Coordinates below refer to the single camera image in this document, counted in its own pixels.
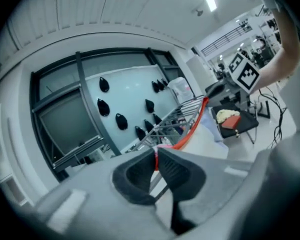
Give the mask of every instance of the black metal frame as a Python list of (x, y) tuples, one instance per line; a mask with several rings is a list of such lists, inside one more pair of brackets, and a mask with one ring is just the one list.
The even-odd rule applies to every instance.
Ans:
[[(108, 55), (119, 55), (119, 54), (144, 54), (147, 59), (149, 60), (151, 65), (158, 65), (161, 69), (165, 78), (169, 81), (166, 71), (171, 69), (178, 69), (179, 76), (185, 78), (183, 72), (181, 71), (180, 67), (178, 66), (177, 62), (174, 60), (172, 55), (166, 51), (160, 50), (152, 50), (151, 48), (144, 49), (144, 48), (105, 48), (105, 49), (98, 49), (98, 50), (91, 50), (86, 52), (79, 52), (77, 51), (74, 55), (68, 56), (61, 60), (58, 60), (37, 72), (33, 72), (31, 74), (31, 83), (30, 83), (30, 108), (31, 108), (31, 120), (32, 126), (34, 129), (35, 137), (40, 147), (40, 150), (44, 156), (46, 163), (48, 164), (49, 168), (53, 171), (54, 175), (59, 181), (64, 180), (68, 174), (65, 172), (65, 168), (67, 166), (72, 165), (79, 159), (85, 157), (93, 150), (101, 147), (102, 145), (109, 144), (110, 148), (112, 149), (113, 153), (116, 156), (121, 155), (120, 150), (118, 150), (117, 146), (111, 139), (108, 131), (106, 130), (105, 126), (101, 121), (101, 117), (96, 106), (93, 103), (92, 97), (88, 90), (88, 85), (86, 82), (85, 72), (82, 66), (82, 60), (89, 57), (96, 57), (96, 56), (108, 56)], [(164, 55), (169, 65), (162, 65), (162, 63), (157, 58), (157, 55)], [(61, 89), (51, 93), (50, 95), (44, 97), (40, 100), (40, 79), (47, 74), (51, 74), (54, 71), (60, 69), (63, 65), (75, 62), (77, 65), (77, 71), (79, 76), (79, 81), (73, 82), (67, 86), (62, 87)], [(97, 133), (99, 133), (100, 138), (95, 139), (92, 142), (85, 143), (80, 148), (75, 150), (73, 153), (68, 154), (60, 158), (56, 162), (52, 162), (48, 157), (48, 151), (45, 148), (44, 142), (42, 137), (40, 136), (39, 131), (39, 112), (42, 109), (47, 108), (51, 104), (55, 103), (57, 100), (62, 99), (65, 95), (76, 91), (81, 90), (82, 100), (86, 107), (87, 113), (91, 119), (92, 124), (94, 125)]]

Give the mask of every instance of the black cable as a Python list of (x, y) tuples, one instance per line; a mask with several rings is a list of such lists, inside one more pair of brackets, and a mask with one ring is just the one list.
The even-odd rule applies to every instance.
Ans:
[(274, 144), (278, 144), (278, 141), (282, 140), (283, 134), (282, 134), (281, 126), (282, 126), (282, 122), (284, 119), (284, 113), (286, 112), (287, 108), (286, 107), (281, 108), (279, 100), (275, 97), (272, 90), (270, 90), (270, 88), (268, 88), (268, 87), (267, 87), (267, 89), (271, 92), (272, 96), (267, 93), (262, 93), (260, 90), (259, 90), (259, 93), (260, 93), (259, 96), (263, 96), (263, 97), (267, 98), (268, 100), (272, 101), (279, 108), (279, 111), (280, 111), (279, 124), (273, 131), (273, 141), (270, 144), (271, 148), (272, 148), (274, 146)]

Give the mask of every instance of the wire rack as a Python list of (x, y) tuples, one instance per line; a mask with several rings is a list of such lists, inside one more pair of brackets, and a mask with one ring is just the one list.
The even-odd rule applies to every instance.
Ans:
[(185, 101), (155, 125), (131, 151), (159, 144), (181, 149), (200, 122), (208, 98), (203, 95)]

